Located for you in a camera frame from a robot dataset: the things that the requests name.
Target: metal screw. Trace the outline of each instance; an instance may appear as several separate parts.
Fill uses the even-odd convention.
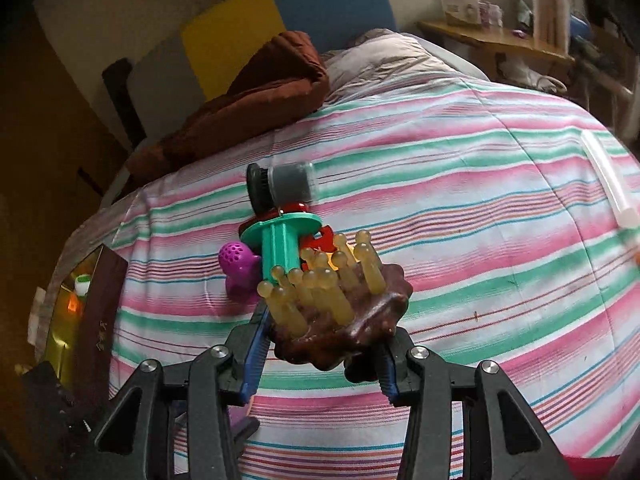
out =
[[[140,369],[145,372],[153,372],[156,368],[158,368],[158,361],[155,359],[146,359],[140,363]]]
[[[213,357],[217,359],[222,359],[223,357],[226,357],[229,355],[229,348],[227,348],[224,345],[215,345],[211,349],[211,355],[213,355]]]
[[[429,357],[429,351],[424,346],[414,346],[410,353],[416,359],[426,359]]]
[[[495,361],[482,361],[482,370],[488,374],[497,374],[500,367]]]

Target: wooden desk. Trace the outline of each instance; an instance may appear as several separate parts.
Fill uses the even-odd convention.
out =
[[[563,53],[560,48],[533,38],[517,38],[508,28],[457,27],[444,22],[418,22],[417,26],[422,32],[448,36],[460,43],[476,46],[494,54],[517,54],[552,62],[574,63],[574,59]]]

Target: brown box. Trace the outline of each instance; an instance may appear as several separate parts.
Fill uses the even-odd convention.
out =
[[[51,317],[43,360],[87,410],[109,398],[113,325],[127,266],[108,247],[98,247],[64,279]],[[92,277],[84,303],[74,293],[80,274]]]

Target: brown blanket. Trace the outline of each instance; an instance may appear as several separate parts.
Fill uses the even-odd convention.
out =
[[[329,79],[309,36],[283,32],[265,44],[229,90],[202,105],[180,130],[134,153],[127,169],[140,186],[281,128],[321,107]]]

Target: striped bedsheet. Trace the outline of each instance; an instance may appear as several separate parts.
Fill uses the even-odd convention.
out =
[[[400,325],[414,342],[459,364],[497,360],[565,455],[619,453],[640,418],[637,233],[616,227],[584,128],[640,192],[635,160],[586,111],[457,73],[398,76],[146,186],[114,206],[108,233],[100,225],[129,260],[112,392],[143,359],[190,360],[249,318],[216,257],[252,214],[245,167],[309,160],[313,211],[351,239],[369,229],[383,261],[404,267],[415,292]],[[396,477],[408,410],[342,367],[270,351],[252,413],[246,479]],[[452,430],[458,476],[457,406]],[[180,471],[185,444],[183,431]]]

